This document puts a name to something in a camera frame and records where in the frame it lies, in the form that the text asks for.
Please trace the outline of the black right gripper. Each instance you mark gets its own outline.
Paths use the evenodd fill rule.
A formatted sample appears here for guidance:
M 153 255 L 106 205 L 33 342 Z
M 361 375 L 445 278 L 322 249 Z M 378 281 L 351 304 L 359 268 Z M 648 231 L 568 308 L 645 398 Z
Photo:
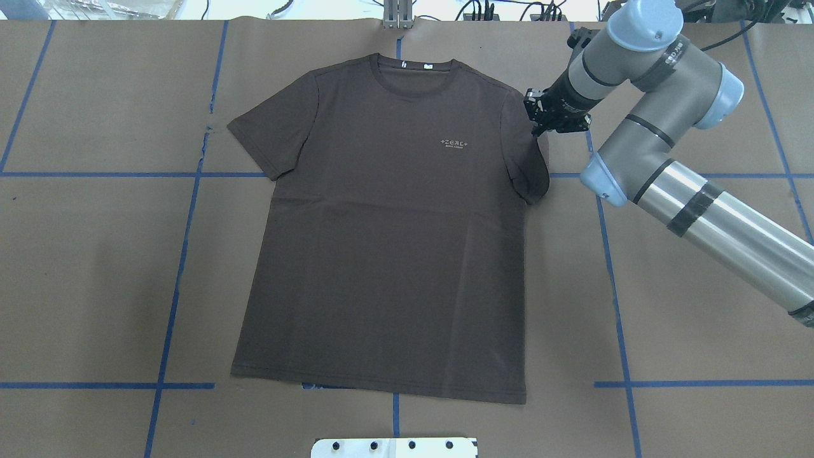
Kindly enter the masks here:
M 567 83 L 555 83 L 545 90 L 529 88 L 523 104 L 532 122 L 532 135 L 540 138 L 548 131 L 575 133 L 590 130 L 592 124 L 588 111 L 591 99 L 579 95 Z

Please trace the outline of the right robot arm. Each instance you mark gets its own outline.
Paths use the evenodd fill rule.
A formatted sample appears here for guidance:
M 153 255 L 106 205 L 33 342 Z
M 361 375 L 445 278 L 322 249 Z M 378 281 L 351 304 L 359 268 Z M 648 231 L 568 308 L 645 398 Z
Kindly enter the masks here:
M 712 128 L 742 100 L 743 83 L 681 34 L 674 1 L 628 1 L 601 30 L 568 39 L 567 69 L 524 97 L 533 134 L 585 132 L 590 111 L 630 82 L 642 98 L 579 175 L 613 206 L 631 202 L 812 326 L 811 244 L 675 160 L 690 128 Z

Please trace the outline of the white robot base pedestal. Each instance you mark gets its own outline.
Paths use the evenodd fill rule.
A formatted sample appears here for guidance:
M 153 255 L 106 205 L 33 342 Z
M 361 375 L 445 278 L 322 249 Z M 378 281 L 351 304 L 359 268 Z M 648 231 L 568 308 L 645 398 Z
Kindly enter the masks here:
M 325 438 L 312 446 L 311 457 L 479 457 L 475 438 Z

